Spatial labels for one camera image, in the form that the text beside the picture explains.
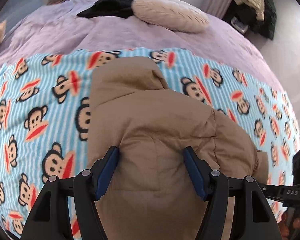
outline metal screw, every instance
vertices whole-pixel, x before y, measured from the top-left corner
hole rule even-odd
[[[83,176],[89,176],[90,173],[91,173],[90,170],[83,170],[81,174],[82,174]]]
[[[254,181],[253,177],[251,177],[251,176],[247,176],[246,180],[247,180],[247,182],[253,182]]]
[[[53,182],[53,181],[55,181],[56,179],[57,179],[57,176],[56,176],[56,175],[52,175],[52,176],[49,177],[49,181],[50,181],[50,182]]]
[[[218,176],[220,176],[220,171],[213,170],[213,171],[211,171],[211,174],[212,174],[212,176],[218,177]]]

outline pile of clothes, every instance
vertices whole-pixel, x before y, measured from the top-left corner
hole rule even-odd
[[[234,17],[254,33],[273,40],[277,21],[273,0],[232,0],[223,20],[230,24]]]

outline black gripper frame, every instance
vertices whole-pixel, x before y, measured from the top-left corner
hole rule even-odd
[[[77,221],[83,240],[108,240],[94,201],[106,193],[119,160],[111,146],[90,170],[69,179],[50,177],[43,186],[26,220],[21,240],[73,240],[68,197],[74,197]],[[17,240],[11,232],[7,234]]]
[[[211,170],[192,147],[184,149],[183,156],[197,195],[209,201],[195,240],[221,239],[231,196],[235,207],[230,240],[282,240],[266,197],[253,177],[235,179]]]

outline cartoon monkey face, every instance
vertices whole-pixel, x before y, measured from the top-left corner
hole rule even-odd
[[[275,117],[276,117],[277,120],[281,120],[282,119],[282,112],[278,108],[275,110]]]
[[[271,90],[272,98],[276,99],[277,98],[277,91],[273,90],[272,88],[270,88],[270,90]]]
[[[282,100],[286,104],[286,106],[289,107],[289,102],[286,94],[282,94]]]
[[[71,88],[71,81],[65,76],[58,76],[57,85],[52,88],[53,95],[58,99],[61,104],[66,100],[67,93]]]
[[[22,224],[21,220],[16,220],[14,219],[12,221],[12,225],[13,225],[13,230],[18,234],[18,235],[22,235],[22,231],[24,228],[24,225]]]
[[[275,214],[278,211],[278,203],[277,202],[273,202],[271,205],[271,211],[273,214]]]
[[[294,152],[297,153],[298,152],[298,142],[296,137],[293,138],[293,148],[294,148]]]
[[[239,114],[249,114],[250,103],[244,98],[239,98],[237,101],[237,110]]]
[[[261,87],[260,87],[260,94],[263,95],[263,97],[267,102],[269,102],[269,97],[266,95],[265,90]]]
[[[15,79],[18,79],[19,77],[21,77],[22,75],[24,75],[27,71],[28,71],[29,67],[26,63],[26,60],[24,59],[18,66],[18,70],[17,73],[15,75]]]
[[[290,134],[291,134],[291,128],[290,128],[289,122],[285,123],[285,125],[284,125],[284,131],[285,131],[286,135],[290,136]]]
[[[89,106],[89,98],[85,97],[81,99],[81,105],[79,106],[75,115],[75,125],[79,132],[79,138],[81,141],[88,140],[90,118],[91,112]]]
[[[14,139],[14,135],[10,136],[8,145],[8,162],[12,167],[17,166],[18,144]]]
[[[212,68],[210,70],[210,76],[213,80],[213,83],[216,87],[220,87],[222,84],[223,84],[223,78],[222,76],[220,75],[220,71],[216,68]]]
[[[45,56],[45,57],[43,58],[43,60],[41,61],[41,64],[42,64],[42,65],[46,65],[46,64],[48,64],[49,62],[53,62],[54,60],[57,59],[58,56],[59,56],[59,55],[49,55],[49,56]]]
[[[232,75],[234,76],[234,78],[237,80],[237,82],[242,83],[242,77],[241,77],[241,73],[238,69],[233,69],[232,71]]]
[[[150,52],[150,57],[154,63],[166,62],[168,60],[168,53],[163,50],[155,50]]]
[[[61,145],[57,142],[52,144],[52,148],[47,152],[42,161],[42,181],[45,183],[52,175],[61,178],[65,162],[62,157]]]
[[[46,115],[47,111],[47,106],[33,108],[29,112],[28,118],[25,120],[24,127],[29,131],[35,130],[36,127],[41,125],[42,118]]]
[[[226,115],[225,111],[223,111],[221,108],[217,109],[217,111]]]
[[[294,118],[294,119],[292,120],[292,126],[293,126],[295,132],[298,133],[298,127],[299,127],[299,125],[298,125],[298,121],[297,121],[296,118]]]
[[[7,103],[6,100],[3,99],[0,102],[0,130],[2,128],[4,118],[6,116],[6,110],[7,110]]]
[[[200,89],[200,86],[193,82],[190,78],[182,78],[181,83],[183,84],[183,93],[199,101],[205,102],[205,97]]]
[[[54,142],[42,161],[42,181],[46,183],[52,175],[60,179],[69,178],[73,172],[73,163],[74,152],[68,152],[63,158],[61,145]]]
[[[3,215],[1,215],[1,222],[5,230],[10,231],[9,221],[6,221]]]
[[[21,174],[21,179],[19,180],[19,198],[18,202],[21,206],[29,205],[31,199],[31,190],[28,185],[28,177],[26,174]]]
[[[257,103],[259,112],[262,114],[263,119],[265,119],[266,118],[266,107],[265,107],[265,105],[263,104],[263,102],[262,102],[262,100],[259,96],[255,96],[254,98],[256,99],[256,103]]]
[[[254,135],[260,138],[263,133],[263,123],[260,119],[257,119],[254,123]]]
[[[286,139],[283,139],[283,141],[282,141],[282,148],[285,151],[285,154],[287,156],[290,156],[290,147],[289,147],[289,144],[287,143]]]
[[[24,92],[22,93],[21,96],[19,96],[19,97],[16,99],[16,103],[17,103],[17,102],[23,102],[23,101],[26,101],[26,100],[28,100],[30,97],[33,97],[34,95],[36,95],[38,92],[39,92],[39,88],[37,88],[37,87],[31,87],[31,88],[28,88],[26,91],[24,91]]]
[[[286,106],[282,106],[284,113],[286,114],[287,118],[290,119],[289,109]]]
[[[118,58],[120,54],[121,54],[120,51],[94,52],[88,60],[87,69],[93,69],[95,67],[100,67],[100,66],[110,62],[111,60]]]
[[[269,117],[269,120],[270,120],[271,130],[274,136],[277,138],[280,133],[277,121],[273,117]]]
[[[279,185],[286,184],[286,172],[283,171],[279,176]]]
[[[275,167],[279,163],[279,154],[278,149],[274,145],[274,142],[271,142],[271,159],[272,159],[272,166]]]
[[[5,202],[5,193],[3,189],[3,182],[0,182],[0,205]]]

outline blue gripper pad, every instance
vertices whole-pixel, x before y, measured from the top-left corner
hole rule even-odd
[[[188,174],[190,176],[190,179],[192,181],[192,184],[194,186],[195,192],[197,195],[205,201],[207,198],[207,193],[204,190],[204,180],[203,177],[200,174],[200,171],[195,164],[191,154],[188,152],[187,149],[183,150],[183,161],[186,165]]]
[[[95,192],[97,200],[99,200],[106,193],[110,181],[112,179],[112,176],[114,174],[115,168],[118,165],[118,161],[119,161],[119,150],[118,148],[115,148],[99,175],[97,190]]]

